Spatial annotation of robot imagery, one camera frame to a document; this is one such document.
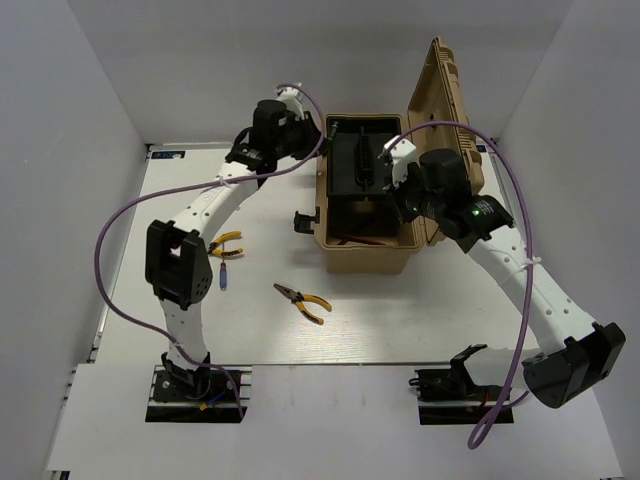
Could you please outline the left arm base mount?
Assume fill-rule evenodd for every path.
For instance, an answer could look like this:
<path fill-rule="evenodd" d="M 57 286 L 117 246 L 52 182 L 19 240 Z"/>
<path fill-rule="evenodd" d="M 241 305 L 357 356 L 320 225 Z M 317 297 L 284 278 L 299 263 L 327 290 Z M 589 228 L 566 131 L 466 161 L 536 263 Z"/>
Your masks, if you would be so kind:
<path fill-rule="evenodd" d="M 232 383 L 218 370 L 210 370 L 204 384 L 191 387 L 174 379 L 164 367 L 155 367 L 146 407 L 146 423 L 239 424 L 238 406 L 247 413 L 251 396 L 250 367 L 231 368 L 229 374 L 239 393 L 237 403 Z"/>

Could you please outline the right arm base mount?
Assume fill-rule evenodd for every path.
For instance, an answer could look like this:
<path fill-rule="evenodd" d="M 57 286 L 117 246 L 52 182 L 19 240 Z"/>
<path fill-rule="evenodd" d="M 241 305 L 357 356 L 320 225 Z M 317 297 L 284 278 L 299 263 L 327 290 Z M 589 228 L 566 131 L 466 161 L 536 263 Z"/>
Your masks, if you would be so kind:
<path fill-rule="evenodd" d="M 496 404 L 502 387 L 476 385 L 465 367 L 414 371 L 409 390 L 417 397 L 421 426 L 477 424 Z"/>

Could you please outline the black toolbox tray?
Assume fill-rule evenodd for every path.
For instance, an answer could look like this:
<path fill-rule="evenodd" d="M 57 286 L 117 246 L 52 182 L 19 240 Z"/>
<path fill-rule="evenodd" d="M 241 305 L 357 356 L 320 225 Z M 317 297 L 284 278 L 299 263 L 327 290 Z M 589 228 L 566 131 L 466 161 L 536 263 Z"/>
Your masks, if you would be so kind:
<path fill-rule="evenodd" d="M 364 200 L 386 194 L 391 167 L 379 157 L 386 142 L 402 132 L 398 115 L 329 115 L 328 133 L 339 121 L 327 151 L 327 196 L 338 200 Z"/>

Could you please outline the brown hex key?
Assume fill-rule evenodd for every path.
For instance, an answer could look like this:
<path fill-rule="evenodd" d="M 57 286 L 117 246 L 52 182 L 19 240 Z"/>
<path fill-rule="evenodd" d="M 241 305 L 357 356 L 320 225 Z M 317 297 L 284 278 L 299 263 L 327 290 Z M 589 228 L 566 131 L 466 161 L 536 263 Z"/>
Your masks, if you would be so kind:
<path fill-rule="evenodd" d="M 338 245 L 356 244 L 366 246 L 395 246 L 397 242 L 393 238 L 362 237 L 339 234 L 336 236 Z"/>

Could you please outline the blue red handled screwdriver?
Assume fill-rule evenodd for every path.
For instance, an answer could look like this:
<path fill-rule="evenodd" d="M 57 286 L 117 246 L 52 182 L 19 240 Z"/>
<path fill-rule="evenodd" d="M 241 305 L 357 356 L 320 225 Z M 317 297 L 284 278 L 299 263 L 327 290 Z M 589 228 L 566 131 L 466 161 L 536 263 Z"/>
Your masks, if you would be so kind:
<path fill-rule="evenodd" d="M 226 291 L 228 285 L 228 272 L 227 272 L 227 264 L 222 262 L 220 264 L 219 270 L 219 288 L 221 291 Z"/>

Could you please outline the green black precision screwdriver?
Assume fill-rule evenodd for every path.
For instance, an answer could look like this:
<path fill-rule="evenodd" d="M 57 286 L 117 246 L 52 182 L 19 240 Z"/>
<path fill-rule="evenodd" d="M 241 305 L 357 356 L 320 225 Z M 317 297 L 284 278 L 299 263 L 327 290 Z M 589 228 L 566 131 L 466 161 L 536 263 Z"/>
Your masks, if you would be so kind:
<path fill-rule="evenodd" d="M 330 125 L 330 129 L 327 137 L 329 142 L 332 142 L 333 139 L 335 138 L 338 128 L 339 128 L 339 121 L 338 120 L 333 121 Z"/>

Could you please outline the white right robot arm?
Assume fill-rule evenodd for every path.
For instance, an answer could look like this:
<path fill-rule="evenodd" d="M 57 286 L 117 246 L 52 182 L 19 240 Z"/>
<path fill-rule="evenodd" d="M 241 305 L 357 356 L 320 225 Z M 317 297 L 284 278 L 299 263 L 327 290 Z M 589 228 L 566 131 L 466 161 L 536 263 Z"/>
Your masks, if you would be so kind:
<path fill-rule="evenodd" d="M 406 142 L 387 148 L 389 192 L 404 220 L 433 220 L 480 265 L 528 319 L 540 348 L 522 362 L 526 388 L 558 409 L 604 380 L 626 342 L 614 322 L 602 325 L 574 303 L 528 255 L 513 217 L 490 195 L 473 193 L 465 164 L 452 149 L 418 154 Z"/>

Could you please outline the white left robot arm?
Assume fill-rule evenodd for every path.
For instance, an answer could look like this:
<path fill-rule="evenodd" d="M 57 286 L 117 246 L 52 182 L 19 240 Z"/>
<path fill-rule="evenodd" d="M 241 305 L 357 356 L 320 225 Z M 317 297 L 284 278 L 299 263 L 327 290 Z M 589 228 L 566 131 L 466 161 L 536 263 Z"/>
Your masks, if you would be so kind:
<path fill-rule="evenodd" d="M 208 246 L 231 214 L 256 193 L 281 159 L 315 154 L 321 132 L 298 94 L 282 90 L 258 102 L 250 127 L 236 137 L 208 187 L 182 212 L 147 229 L 145 279 L 162 308 L 171 337 L 162 364 L 188 398 L 211 387 L 210 360 L 202 330 L 201 301 L 213 281 Z"/>

